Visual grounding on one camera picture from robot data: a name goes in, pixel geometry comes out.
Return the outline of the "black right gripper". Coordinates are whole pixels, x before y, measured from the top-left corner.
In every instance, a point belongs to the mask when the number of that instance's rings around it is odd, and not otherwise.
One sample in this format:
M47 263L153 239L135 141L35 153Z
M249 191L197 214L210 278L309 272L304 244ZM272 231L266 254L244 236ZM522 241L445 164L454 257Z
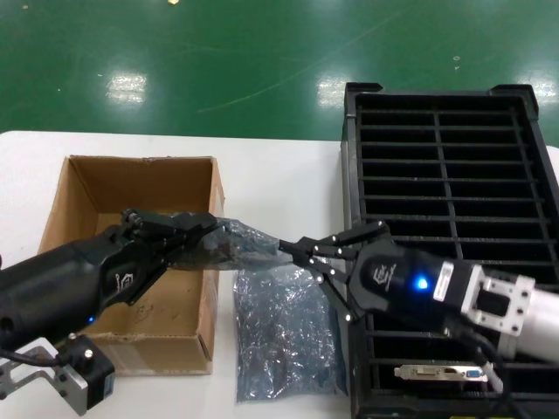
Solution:
M356 313L382 313L419 330L441 333L445 307L434 296L441 273L450 268L449 260L394 243L371 243L356 251L348 276L321 258L347 258L351 251L345 248L389 235L388 225L375 220L322 239L302 237L294 243L280 240L279 250L290 254L295 265L311 272L328 302L346 322L355 321ZM355 310L335 286L347 282Z

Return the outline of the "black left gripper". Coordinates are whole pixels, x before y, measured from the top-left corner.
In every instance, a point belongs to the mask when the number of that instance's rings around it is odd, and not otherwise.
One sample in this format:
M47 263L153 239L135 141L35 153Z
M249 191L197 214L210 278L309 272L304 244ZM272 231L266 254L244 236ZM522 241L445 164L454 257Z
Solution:
M135 304L217 228L209 212L126 209L122 227L73 241L1 271L1 347L64 339L113 305Z

